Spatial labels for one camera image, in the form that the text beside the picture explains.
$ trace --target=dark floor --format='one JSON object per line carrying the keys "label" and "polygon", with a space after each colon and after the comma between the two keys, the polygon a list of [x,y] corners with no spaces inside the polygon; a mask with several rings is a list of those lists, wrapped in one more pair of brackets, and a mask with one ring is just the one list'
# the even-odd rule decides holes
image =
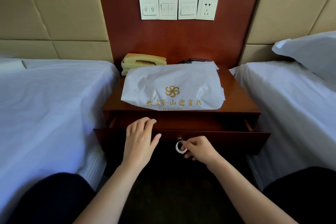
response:
{"label": "dark floor", "polygon": [[[128,196],[121,223],[243,223],[204,164],[183,155],[153,157]],[[225,158],[255,184],[245,156]],[[104,174],[111,176],[116,166],[108,162]]]}

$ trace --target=wooden nightstand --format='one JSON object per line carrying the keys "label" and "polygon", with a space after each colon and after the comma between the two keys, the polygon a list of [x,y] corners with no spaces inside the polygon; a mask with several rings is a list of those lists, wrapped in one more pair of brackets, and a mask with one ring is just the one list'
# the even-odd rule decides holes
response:
{"label": "wooden nightstand", "polygon": [[142,117],[154,118],[153,136],[161,133],[160,144],[175,151],[178,138],[206,136],[219,151],[258,154],[270,136],[254,132],[260,111],[225,66],[218,66],[225,101],[220,109],[207,111],[154,111],[121,101],[125,78],[121,78],[103,106],[107,128],[95,129],[107,154],[123,153],[126,128]]}

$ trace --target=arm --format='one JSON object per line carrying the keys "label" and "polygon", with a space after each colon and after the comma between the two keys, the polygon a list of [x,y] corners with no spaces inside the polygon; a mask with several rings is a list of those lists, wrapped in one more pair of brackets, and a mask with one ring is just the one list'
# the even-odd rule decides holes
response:
{"label": "arm", "polygon": [[151,142],[154,123],[145,117],[127,127],[123,162],[74,224],[118,223],[128,194],[161,137],[157,134]]}
{"label": "arm", "polygon": [[246,224],[297,223],[282,209],[257,190],[237,169],[227,162],[204,136],[183,141],[184,157],[193,156],[207,165],[217,177],[233,206]]}

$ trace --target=telephone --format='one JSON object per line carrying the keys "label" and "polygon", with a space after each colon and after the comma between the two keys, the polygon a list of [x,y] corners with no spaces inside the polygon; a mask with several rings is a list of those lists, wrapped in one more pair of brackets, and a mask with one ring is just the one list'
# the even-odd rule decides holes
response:
{"label": "telephone", "polygon": [[121,67],[123,68],[121,75],[125,76],[127,72],[133,68],[158,65],[167,65],[166,58],[147,54],[129,53],[121,62]]}

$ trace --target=mattress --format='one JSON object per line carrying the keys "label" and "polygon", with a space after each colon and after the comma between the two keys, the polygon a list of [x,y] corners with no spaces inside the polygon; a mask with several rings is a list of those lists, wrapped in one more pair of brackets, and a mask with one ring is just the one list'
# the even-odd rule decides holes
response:
{"label": "mattress", "polygon": [[0,74],[0,223],[23,193],[58,172],[80,173],[94,187],[103,154],[92,131],[120,75],[106,61],[23,60]]}
{"label": "mattress", "polygon": [[271,136],[248,161],[261,190],[301,169],[336,171],[336,85],[297,62],[237,67],[235,78],[262,111],[256,129]]}

